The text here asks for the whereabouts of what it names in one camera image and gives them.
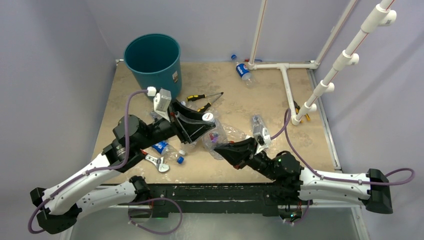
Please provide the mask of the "purple label clear bottle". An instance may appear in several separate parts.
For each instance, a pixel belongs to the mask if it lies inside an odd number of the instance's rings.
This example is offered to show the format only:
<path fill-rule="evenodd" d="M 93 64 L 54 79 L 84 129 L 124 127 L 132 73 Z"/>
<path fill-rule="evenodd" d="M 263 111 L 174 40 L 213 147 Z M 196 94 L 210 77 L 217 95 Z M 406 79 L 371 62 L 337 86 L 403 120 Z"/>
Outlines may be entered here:
<path fill-rule="evenodd" d="M 202 116 L 202 119 L 206 122 L 215 124 L 215 128 L 209 130 L 202 136 L 203 147 L 210 153 L 210 155 L 216 160 L 223 160 L 224 158 L 217 153 L 214 149 L 218 144 L 228 143 L 227 134 L 219 121 L 213 113 L 207 112 Z"/>

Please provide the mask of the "long clear bottle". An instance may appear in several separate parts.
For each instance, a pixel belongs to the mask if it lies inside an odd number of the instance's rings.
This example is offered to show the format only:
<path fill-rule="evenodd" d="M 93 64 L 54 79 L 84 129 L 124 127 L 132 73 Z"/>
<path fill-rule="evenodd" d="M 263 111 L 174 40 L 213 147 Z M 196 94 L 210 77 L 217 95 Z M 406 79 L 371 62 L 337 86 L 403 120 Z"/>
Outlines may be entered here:
<path fill-rule="evenodd" d="M 229 142 L 241 142 L 243 140 L 248 139 L 250 136 L 247 135 L 244 131 L 230 125 L 227 123 L 223 123 L 222 127 L 225 131 L 227 139 Z"/>

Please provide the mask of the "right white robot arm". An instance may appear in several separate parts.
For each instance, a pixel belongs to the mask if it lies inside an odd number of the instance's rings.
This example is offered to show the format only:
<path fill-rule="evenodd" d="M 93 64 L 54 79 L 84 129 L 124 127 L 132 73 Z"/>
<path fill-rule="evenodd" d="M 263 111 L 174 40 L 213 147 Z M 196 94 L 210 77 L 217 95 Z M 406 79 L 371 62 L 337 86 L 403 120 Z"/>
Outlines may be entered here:
<path fill-rule="evenodd" d="M 373 213 L 393 213 L 389 180 L 378 169 L 354 174 L 320 171 L 302 166 L 289 151 L 270 158 L 258 147 L 250 137 L 240 142 L 218 143 L 213 150 L 235 169 L 250 167 L 279 185 L 280 196 L 288 204 L 297 200 L 331 200 L 364 205 Z"/>

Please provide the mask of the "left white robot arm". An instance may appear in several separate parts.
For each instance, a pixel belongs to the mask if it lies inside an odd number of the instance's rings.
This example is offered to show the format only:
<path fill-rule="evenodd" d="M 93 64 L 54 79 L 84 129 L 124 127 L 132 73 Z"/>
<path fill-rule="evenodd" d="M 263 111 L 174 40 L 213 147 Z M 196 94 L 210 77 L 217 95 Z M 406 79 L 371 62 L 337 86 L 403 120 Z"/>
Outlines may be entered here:
<path fill-rule="evenodd" d="M 152 198 L 142 176 L 98 190 L 105 181 L 119 176 L 146 158 L 145 149 L 172 137 L 192 143 L 215 127 L 203 113 L 172 100 L 164 117 L 150 124 L 132 114 L 124 115 L 113 129 L 114 140 L 88 165 L 50 188 L 30 192 L 40 232 L 61 233 L 78 220 L 98 210 L 126 203 L 142 205 Z"/>

